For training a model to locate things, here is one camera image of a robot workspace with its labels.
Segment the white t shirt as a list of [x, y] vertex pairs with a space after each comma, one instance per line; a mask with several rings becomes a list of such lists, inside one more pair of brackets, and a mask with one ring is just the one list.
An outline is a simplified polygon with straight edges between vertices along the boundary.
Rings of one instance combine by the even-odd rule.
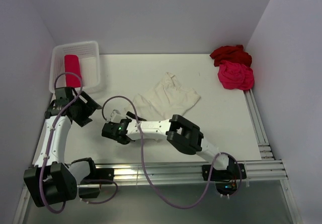
[[157, 121], [170, 119], [174, 114], [184, 115], [200, 98], [193, 88], [183, 86], [174, 74], [168, 72], [149, 91], [135, 95], [132, 102], [138, 116]]

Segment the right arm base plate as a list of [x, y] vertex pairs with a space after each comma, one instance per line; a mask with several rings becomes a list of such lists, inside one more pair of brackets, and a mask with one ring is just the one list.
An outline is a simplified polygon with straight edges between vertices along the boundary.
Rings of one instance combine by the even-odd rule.
[[213, 168], [210, 181], [226, 182], [234, 179], [238, 180], [240, 176], [243, 180], [247, 178], [244, 164], [239, 164], [239, 167], [237, 167], [236, 163], [229, 163], [226, 170], [216, 170]]

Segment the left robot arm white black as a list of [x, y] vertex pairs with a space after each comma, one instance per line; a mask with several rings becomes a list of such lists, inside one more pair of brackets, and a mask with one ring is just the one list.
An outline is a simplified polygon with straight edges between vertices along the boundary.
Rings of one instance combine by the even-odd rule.
[[76, 198], [81, 181], [93, 183], [98, 177], [92, 158], [67, 165], [64, 155], [71, 125], [89, 124], [90, 116], [101, 106], [87, 93], [77, 93], [73, 87], [55, 89], [55, 97], [45, 111], [45, 137], [40, 155], [34, 166], [24, 172], [24, 182], [37, 207], [65, 204]]

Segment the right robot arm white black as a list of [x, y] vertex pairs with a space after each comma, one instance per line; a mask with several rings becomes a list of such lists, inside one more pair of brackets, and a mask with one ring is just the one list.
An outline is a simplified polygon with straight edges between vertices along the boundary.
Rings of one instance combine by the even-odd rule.
[[171, 119], [147, 121], [135, 116], [123, 117], [113, 111], [111, 118], [102, 129], [102, 136], [126, 145], [141, 139], [166, 140], [177, 151], [185, 155], [198, 155], [208, 163], [215, 156], [214, 169], [222, 178], [230, 178], [235, 173], [231, 157], [219, 151], [219, 148], [209, 142], [200, 127], [181, 115], [174, 114]]

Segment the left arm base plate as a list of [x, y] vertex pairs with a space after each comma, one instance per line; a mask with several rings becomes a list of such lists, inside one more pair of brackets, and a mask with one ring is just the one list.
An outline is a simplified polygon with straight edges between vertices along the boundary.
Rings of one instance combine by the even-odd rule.
[[103, 184], [111, 185], [110, 182], [105, 182], [101, 180], [114, 179], [114, 169], [113, 168], [98, 168], [95, 170], [94, 175], [85, 177], [80, 183], [81, 185], [99, 185], [98, 187], [80, 187], [78, 189], [78, 195], [83, 199], [96, 199], [100, 192]]

